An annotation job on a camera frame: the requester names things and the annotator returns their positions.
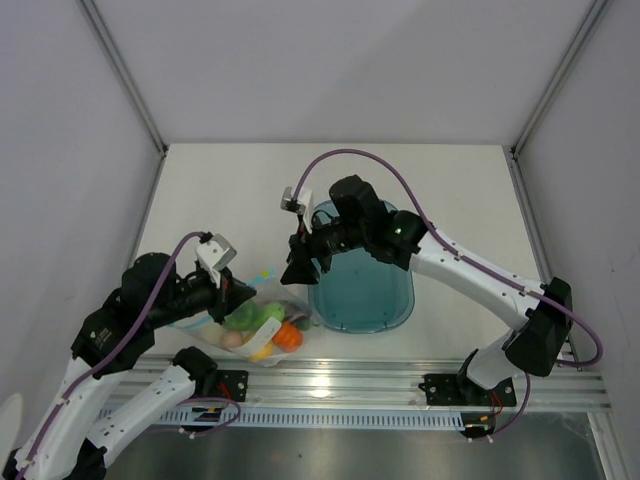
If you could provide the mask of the green bell pepper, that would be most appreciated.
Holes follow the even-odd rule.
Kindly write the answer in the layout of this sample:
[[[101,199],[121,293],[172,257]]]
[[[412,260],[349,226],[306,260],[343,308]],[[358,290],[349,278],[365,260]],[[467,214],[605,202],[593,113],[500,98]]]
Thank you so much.
[[[225,317],[223,327],[230,331],[257,331],[261,328],[256,325],[260,307],[253,300],[247,300]]]

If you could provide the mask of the light green cucumber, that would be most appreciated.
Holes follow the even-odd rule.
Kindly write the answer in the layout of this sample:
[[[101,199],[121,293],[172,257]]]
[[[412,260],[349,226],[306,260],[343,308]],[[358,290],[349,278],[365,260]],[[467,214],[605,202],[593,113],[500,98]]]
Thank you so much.
[[[270,302],[259,308],[256,325],[262,327],[271,318],[283,322],[285,317],[285,307],[280,302]]]

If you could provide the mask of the pink egg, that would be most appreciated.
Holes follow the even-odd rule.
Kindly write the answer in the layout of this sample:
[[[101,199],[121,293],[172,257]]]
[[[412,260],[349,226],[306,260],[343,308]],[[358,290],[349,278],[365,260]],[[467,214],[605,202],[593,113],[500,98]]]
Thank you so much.
[[[226,350],[238,348],[243,344],[243,334],[238,331],[225,331],[220,337],[220,346]]]

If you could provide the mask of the clear zip top bag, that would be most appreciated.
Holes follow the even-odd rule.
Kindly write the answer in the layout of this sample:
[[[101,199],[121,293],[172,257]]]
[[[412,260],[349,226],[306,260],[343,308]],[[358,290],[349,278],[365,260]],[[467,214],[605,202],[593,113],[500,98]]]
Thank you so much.
[[[200,314],[171,327],[264,367],[278,364],[320,335],[319,317],[280,284],[274,270],[263,271],[249,286],[256,291],[255,296],[223,322]]]

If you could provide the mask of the dark green chili pepper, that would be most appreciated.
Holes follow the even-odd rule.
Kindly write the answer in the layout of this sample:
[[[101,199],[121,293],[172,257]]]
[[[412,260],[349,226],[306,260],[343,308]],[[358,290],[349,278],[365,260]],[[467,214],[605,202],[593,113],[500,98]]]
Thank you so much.
[[[307,331],[312,327],[312,323],[310,320],[296,321],[294,325],[301,331]]]

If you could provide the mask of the yellow small pumpkin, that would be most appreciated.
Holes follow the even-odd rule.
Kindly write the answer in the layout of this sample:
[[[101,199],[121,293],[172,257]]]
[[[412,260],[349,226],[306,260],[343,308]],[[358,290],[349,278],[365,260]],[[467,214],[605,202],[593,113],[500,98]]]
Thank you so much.
[[[264,361],[265,359],[269,358],[273,354],[273,350],[274,350],[274,345],[271,341],[269,341],[268,343],[265,344],[265,346],[261,350],[257,351],[253,355],[250,355],[249,360],[251,362]]]

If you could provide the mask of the purple eggplant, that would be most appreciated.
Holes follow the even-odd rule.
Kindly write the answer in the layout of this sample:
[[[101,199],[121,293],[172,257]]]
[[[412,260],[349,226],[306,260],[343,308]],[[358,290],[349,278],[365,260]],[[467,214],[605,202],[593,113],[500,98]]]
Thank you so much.
[[[286,322],[294,325],[296,321],[310,320],[312,323],[312,313],[307,308],[302,308],[296,305],[288,304],[285,306],[285,309],[286,309],[286,317],[284,320]]]

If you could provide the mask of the white egg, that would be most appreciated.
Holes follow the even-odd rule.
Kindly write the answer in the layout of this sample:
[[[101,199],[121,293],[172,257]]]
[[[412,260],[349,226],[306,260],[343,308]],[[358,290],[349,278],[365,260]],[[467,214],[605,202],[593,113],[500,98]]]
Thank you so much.
[[[222,326],[216,323],[211,323],[209,325],[205,325],[200,330],[199,335],[204,342],[216,346],[220,344],[220,339],[224,333],[225,329]]]

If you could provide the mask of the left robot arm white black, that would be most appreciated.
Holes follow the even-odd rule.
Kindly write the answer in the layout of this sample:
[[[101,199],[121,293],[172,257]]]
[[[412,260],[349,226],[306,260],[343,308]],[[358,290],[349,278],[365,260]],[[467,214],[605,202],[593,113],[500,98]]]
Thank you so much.
[[[103,421],[97,419],[126,373],[154,345],[156,330],[202,312],[222,321],[255,294],[229,268],[210,274],[198,262],[182,277],[171,255],[139,257],[84,320],[44,419],[22,447],[4,450],[2,478],[101,479],[166,411],[189,401],[233,403],[219,389],[217,363],[199,348],[186,347],[149,387]]]

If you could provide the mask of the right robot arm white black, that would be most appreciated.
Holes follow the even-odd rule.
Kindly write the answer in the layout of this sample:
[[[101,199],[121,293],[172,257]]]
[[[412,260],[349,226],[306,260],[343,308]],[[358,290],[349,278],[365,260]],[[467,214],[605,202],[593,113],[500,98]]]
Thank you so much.
[[[281,208],[295,214],[284,285],[320,284],[335,256],[354,250],[404,271],[436,280],[492,312],[508,328],[505,336],[472,351],[456,375],[458,395],[479,403],[500,382],[522,372],[547,377],[575,321],[571,288],[512,275],[439,233],[417,212],[389,209],[373,186],[357,175],[329,190],[336,214],[316,221],[311,190],[284,190]]]

